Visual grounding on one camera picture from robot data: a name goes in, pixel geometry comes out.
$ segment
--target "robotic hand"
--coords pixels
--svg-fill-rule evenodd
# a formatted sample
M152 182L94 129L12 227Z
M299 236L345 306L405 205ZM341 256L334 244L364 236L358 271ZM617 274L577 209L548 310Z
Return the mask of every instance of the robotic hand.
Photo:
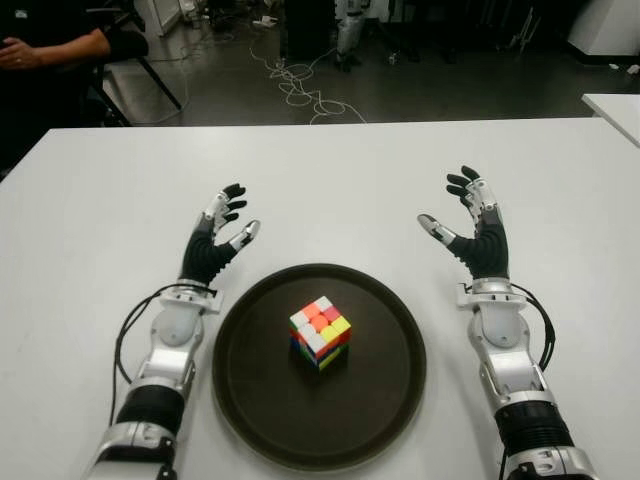
M526 297L509 281L502 218L487 182L469 167L448 175L447 191L459 197L475 224L464 238L430 215L420 225L464 262L472 293L458 290L459 306L473 312L469 339L480 358L480 379L504 444L508 480L598 480L585 452L575 448L542 369L529 352L529 327L518 313Z
M244 193L238 184L225 188L199 217L178 282L162 289L164 310L151 327L151 352L132 380L115 423L105 432L86 478L177 478L172 468L176 436L195 377L193 357L204 336L202 317L217 313L221 303L220 294L208 285L260 228L254 220L228 242L214 244L220 229L238 218L235 210L246 205L232 201Z

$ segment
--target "black chair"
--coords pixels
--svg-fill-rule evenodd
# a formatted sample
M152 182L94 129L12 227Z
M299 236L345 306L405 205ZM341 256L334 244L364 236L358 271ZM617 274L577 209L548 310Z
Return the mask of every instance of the black chair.
M104 67L109 63L122 62L125 60L137 60L167 98L169 98L171 103L173 103L178 110L182 110L182 105L178 99L171 93L171 90L165 85L158 73L144 58L149 54L149 44L146 38L144 38L144 35L137 31L121 29L121 27L128 23L134 23L135 26L142 31L145 29L144 20L135 10L133 2L129 0L109 0L104 2L103 6L99 8L88 8L87 13L104 32L111 46L111 54L109 57L103 59L102 62L97 65L96 74L92 81L92 88L109 107L116 119L123 126L131 126L131 122L129 122L124 113L122 113L104 90Z

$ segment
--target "floor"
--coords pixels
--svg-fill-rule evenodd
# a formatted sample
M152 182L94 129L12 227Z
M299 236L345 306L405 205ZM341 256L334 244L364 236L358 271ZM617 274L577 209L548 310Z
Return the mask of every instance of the floor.
M145 5L139 2L141 13L149 18ZM113 65L107 90L137 125L361 121L349 107L342 115L316 116L313 105L287 105L287 95L278 87L283 80L269 78L265 65L250 53L251 49L274 66L278 29L258 32L249 22L238 20L231 33L215 35L207 25L198 29L180 24L164 38L148 28L149 59L184 101L182 112L176 112L135 63ZM363 38L359 50L363 65L351 73L337 71L331 57L319 61L313 77L303 84L305 90L348 103L367 122L591 116L580 100L585 92L640 93L640 75L607 65L582 65L566 52L531 49L518 56L489 49L466 51L457 64L449 65L434 48L425 47L420 63L401 56L391 66L379 40L375 35ZM292 103L308 100L290 98ZM325 106L332 111L343 109L336 104Z

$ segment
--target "white table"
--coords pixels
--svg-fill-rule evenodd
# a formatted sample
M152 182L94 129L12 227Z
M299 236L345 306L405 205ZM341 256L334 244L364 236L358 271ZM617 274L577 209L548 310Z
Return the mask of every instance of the white table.
M259 218L263 230L215 282L226 303L207 322L181 478L301 478L235 437L211 398L209 364L220 322L251 285L321 261L393 289L428 356L413 426L380 458L332 478L494 479L501 449L468 313L454 304L456 283L469 275L415 220L430 212L471 232L444 190L445 174L468 163L502 202L512 278L555 321L548 380L574 440L603 479L634 478L637 153L600 118L50 132L0 184L3 477L79 477L106 426L124 315L174 280L200 209L241 181L250 201L242 220ZM538 356L542 322L532 310L525 316ZM147 351L152 317L126 343L129 370Z
M582 101L640 148L640 95L585 93Z

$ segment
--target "rubik's cube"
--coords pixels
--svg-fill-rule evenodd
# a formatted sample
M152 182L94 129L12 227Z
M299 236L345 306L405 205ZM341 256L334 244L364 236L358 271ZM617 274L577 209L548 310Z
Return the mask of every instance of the rubik's cube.
M319 371L349 347L351 324L321 297L289 317L291 344Z

